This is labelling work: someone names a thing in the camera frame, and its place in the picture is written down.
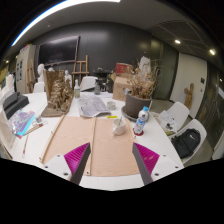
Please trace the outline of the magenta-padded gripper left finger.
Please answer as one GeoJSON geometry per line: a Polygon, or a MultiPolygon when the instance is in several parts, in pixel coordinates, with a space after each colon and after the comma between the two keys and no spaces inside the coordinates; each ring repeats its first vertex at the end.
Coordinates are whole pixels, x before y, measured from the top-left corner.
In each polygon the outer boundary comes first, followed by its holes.
{"type": "Polygon", "coordinates": [[[82,179],[90,152],[90,144],[85,143],[65,155],[56,154],[43,165],[43,169],[78,185],[82,179]]]}

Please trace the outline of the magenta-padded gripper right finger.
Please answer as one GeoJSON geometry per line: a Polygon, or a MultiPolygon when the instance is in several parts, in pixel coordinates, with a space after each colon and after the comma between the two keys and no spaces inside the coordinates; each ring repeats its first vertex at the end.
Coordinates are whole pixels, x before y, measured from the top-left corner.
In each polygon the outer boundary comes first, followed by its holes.
{"type": "Polygon", "coordinates": [[[182,169],[168,155],[159,155],[138,143],[133,144],[132,153],[145,185],[182,169]]]}

